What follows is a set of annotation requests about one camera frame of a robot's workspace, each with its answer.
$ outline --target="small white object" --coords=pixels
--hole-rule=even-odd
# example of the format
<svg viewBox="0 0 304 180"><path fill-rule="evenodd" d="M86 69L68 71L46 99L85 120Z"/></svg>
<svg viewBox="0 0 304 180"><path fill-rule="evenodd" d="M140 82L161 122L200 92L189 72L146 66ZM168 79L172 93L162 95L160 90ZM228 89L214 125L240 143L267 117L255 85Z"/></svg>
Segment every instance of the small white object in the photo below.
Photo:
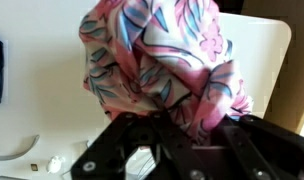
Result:
<svg viewBox="0 0 304 180"><path fill-rule="evenodd" d="M47 172L54 174L60 171L62 162L64 162L64 158L61 158L59 156L54 156L52 159L49 161L48 166L46 167Z"/></svg>

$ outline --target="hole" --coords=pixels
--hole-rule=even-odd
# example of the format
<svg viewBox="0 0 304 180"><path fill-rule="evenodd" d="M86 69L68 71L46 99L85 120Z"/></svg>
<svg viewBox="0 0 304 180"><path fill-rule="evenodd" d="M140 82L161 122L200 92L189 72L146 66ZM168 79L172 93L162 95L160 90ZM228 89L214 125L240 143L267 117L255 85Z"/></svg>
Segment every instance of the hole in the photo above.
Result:
<svg viewBox="0 0 304 180"><path fill-rule="evenodd" d="M110 159L106 162L106 166L110 169L118 167L119 161L117 159Z"/></svg>
<svg viewBox="0 0 304 180"><path fill-rule="evenodd" d="M31 170L32 171L38 171L38 165L37 164L31 164Z"/></svg>
<svg viewBox="0 0 304 180"><path fill-rule="evenodd" d="M183 148L183 145L182 144L178 144L178 145L176 145L176 147L179 148L179 149L181 149L181 148Z"/></svg>
<svg viewBox="0 0 304 180"><path fill-rule="evenodd" d="M140 137L141 140L146 141L149 139L149 136L147 134L142 134Z"/></svg>
<svg viewBox="0 0 304 180"><path fill-rule="evenodd" d="M93 162L93 161L86 162L86 163L83 165L83 171L85 171L85 172L94 171L95 168L96 168L96 164L95 164L95 162Z"/></svg>

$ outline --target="blue leaf pattern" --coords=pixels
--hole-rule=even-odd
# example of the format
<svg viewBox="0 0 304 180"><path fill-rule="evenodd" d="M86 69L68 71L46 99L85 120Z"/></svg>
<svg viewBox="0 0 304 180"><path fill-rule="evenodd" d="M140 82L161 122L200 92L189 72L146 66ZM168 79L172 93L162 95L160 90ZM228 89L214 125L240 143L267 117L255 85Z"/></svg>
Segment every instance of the blue leaf pattern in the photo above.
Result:
<svg viewBox="0 0 304 180"><path fill-rule="evenodd" d="M193 57L195 60L199 61L201 64L204 64L204 62L199 59L198 57L194 56L193 54L190 54L188 52L181 52L181 55L182 56L190 56L190 57ZM185 60L184 58L180 57L180 56L176 56L176 55L168 55L168 56L153 56L155 58L157 58L158 60L163 60L165 63L167 63L168 60L172 60L172 61L178 61L178 58L181 58L181 60L185 61L185 63L187 65L189 65L191 67L191 64L189 61Z"/></svg>
<svg viewBox="0 0 304 180"><path fill-rule="evenodd" d="M231 55L232 55L233 43L230 40L227 40L227 41L228 41L228 49L226 50L226 54L225 55L230 58Z"/></svg>
<svg viewBox="0 0 304 180"><path fill-rule="evenodd" d="M211 80L217 80L217 79L228 78L229 76L233 76L233 74L234 74L234 72L219 74L219 75L216 75L216 76L211 77Z"/></svg>
<svg viewBox="0 0 304 180"><path fill-rule="evenodd" d="M188 40L187 36L184 36L184 37L183 37L183 40L184 40L184 43L185 43L185 44L189 44L189 40Z"/></svg>
<svg viewBox="0 0 304 180"><path fill-rule="evenodd" d="M161 10L161 8L159 8L155 14L154 14L155 18L158 20L158 22L160 23L160 25L162 26L162 28L168 32L168 27L166 25L166 22L165 22L165 19L164 19L164 16L163 16L163 12Z"/></svg>
<svg viewBox="0 0 304 180"><path fill-rule="evenodd" d="M124 23L127 25L127 28L132 30L133 32L141 32L143 28L134 24L126 15L124 15Z"/></svg>
<svg viewBox="0 0 304 180"><path fill-rule="evenodd" d="M149 8L149 4L148 4L148 2L146 2L146 0L141 0L140 4L141 4L141 6L145 7L146 9Z"/></svg>
<svg viewBox="0 0 304 180"><path fill-rule="evenodd" d="M93 83L93 80L92 80L92 78L89 78L89 86L90 86L90 88L91 88L91 91L92 92L95 92L95 88L94 88L94 83Z"/></svg>
<svg viewBox="0 0 304 180"><path fill-rule="evenodd" d="M137 17L143 21L146 19L145 15L142 12L140 12L139 10L137 10L131 6L125 8L125 12L129 13L131 16Z"/></svg>
<svg viewBox="0 0 304 180"><path fill-rule="evenodd" d="M151 69L149 69L147 72L145 72L145 73L141 76L140 80L141 80L142 83L145 84L145 83L148 82L149 79L154 75L153 69L154 69L154 67L152 67Z"/></svg>
<svg viewBox="0 0 304 180"><path fill-rule="evenodd" d="M222 93L228 95L230 98L232 98L232 91L229 88L229 86L219 83L219 82L210 82L210 86L213 89L216 89L218 91L221 91Z"/></svg>
<svg viewBox="0 0 304 180"><path fill-rule="evenodd" d="M98 37L100 36L103 32L105 32L105 28L98 28L91 32L91 36Z"/></svg>
<svg viewBox="0 0 304 180"><path fill-rule="evenodd" d="M199 4L198 3L194 3L192 5L192 12L194 13L194 16L196 16L196 18L201 21L201 15L200 15L200 9L199 9Z"/></svg>
<svg viewBox="0 0 304 180"><path fill-rule="evenodd" d="M89 17L90 17L89 15L84 16L81 21L81 24L83 24Z"/></svg>
<svg viewBox="0 0 304 180"><path fill-rule="evenodd" d="M95 62L98 62L106 53L105 48L101 48L92 54L92 58Z"/></svg>
<svg viewBox="0 0 304 180"><path fill-rule="evenodd" d="M104 96L107 96L109 98L116 98L118 97L117 95L115 95L113 92L111 91L107 91L107 90L103 90L103 89L99 89L98 90L104 95Z"/></svg>
<svg viewBox="0 0 304 180"><path fill-rule="evenodd" d="M234 121L240 120L240 116L229 116L229 118L233 119Z"/></svg>
<svg viewBox="0 0 304 180"><path fill-rule="evenodd" d="M89 31L96 27L96 21L86 21L81 25L83 30Z"/></svg>
<svg viewBox="0 0 304 180"><path fill-rule="evenodd" d="M212 70L211 74L214 74L215 72L217 72L222 66L223 66L223 64L217 65L217 66Z"/></svg>
<svg viewBox="0 0 304 180"><path fill-rule="evenodd" d="M192 31L192 29L189 25L185 26L185 31L186 31L186 33L188 33L189 36L191 36L192 38L197 40L197 37L196 37L195 33Z"/></svg>
<svg viewBox="0 0 304 180"><path fill-rule="evenodd" d="M99 97L100 102L105 103L102 94L100 93L100 91L96 88L95 94Z"/></svg>
<svg viewBox="0 0 304 180"><path fill-rule="evenodd" d="M165 102L168 99L171 92L171 88L172 88L172 81L168 80L168 82L166 83L166 85L164 86L163 90L160 93L163 102Z"/></svg>
<svg viewBox="0 0 304 180"><path fill-rule="evenodd" d="M100 81L103 81L106 78L107 75L108 75L108 73L104 72L104 73L100 74L99 76L92 76L92 75L90 75L90 78L94 82L100 82Z"/></svg>
<svg viewBox="0 0 304 180"><path fill-rule="evenodd" d="M115 86L105 86L105 85L97 85L98 88L100 89L112 89L115 88Z"/></svg>
<svg viewBox="0 0 304 180"><path fill-rule="evenodd" d="M96 66L96 67L90 69L90 74L96 74L99 71L100 71L100 68Z"/></svg>
<svg viewBox="0 0 304 180"><path fill-rule="evenodd" d="M126 29L126 17L124 15L124 13L120 13L120 21L119 21L119 27L120 27L120 31L121 31L121 35L122 35L122 40L124 42L125 47L127 47L128 50L130 49L130 39L129 39L129 35L128 35L128 31Z"/></svg>
<svg viewBox="0 0 304 180"><path fill-rule="evenodd" d="M194 31L200 31L198 25L196 24L195 18L193 14L189 14L187 17L187 24L194 30Z"/></svg>

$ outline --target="white surface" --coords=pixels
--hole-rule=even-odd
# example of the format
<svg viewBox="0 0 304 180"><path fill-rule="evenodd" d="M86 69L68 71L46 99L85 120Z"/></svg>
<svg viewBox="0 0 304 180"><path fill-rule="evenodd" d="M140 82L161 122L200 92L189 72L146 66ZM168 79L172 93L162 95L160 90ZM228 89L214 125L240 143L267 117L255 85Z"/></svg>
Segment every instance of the white surface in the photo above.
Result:
<svg viewBox="0 0 304 180"><path fill-rule="evenodd" d="M222 34L233 42L253 114L263 117L287 51L291 30L282 21L221 14Z"/></svg>
<svg viewBox="0 0 304 180"><path fill-rule="evenodd" d="M83 90L84 49L80 20L95 0L0 0L0 38L6 43L5 93L0 105L0 155L20 152L40 134L24 157L0 162L0 175L61 179L86 141L108 125L95 97ZM222 16L222 31L243 64L255 114L263 115L290 38L278 21ZM58 174L47 174L54 155L66 159ZM32 172L30 164L38 164Z"/></svg>

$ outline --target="pink floral fabric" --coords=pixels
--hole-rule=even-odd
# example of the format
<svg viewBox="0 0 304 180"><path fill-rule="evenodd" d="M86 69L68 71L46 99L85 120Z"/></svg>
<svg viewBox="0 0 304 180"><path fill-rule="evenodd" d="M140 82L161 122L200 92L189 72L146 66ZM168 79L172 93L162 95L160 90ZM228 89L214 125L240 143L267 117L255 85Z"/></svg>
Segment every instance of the pink floral fabric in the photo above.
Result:
<svg viewBox="0 0 304 180"><path fill-rule="evenodd" d="M250 113L213 0L101 0L82 20L85 89L114 120L167 110L202 144L225 115Z"/></svg>

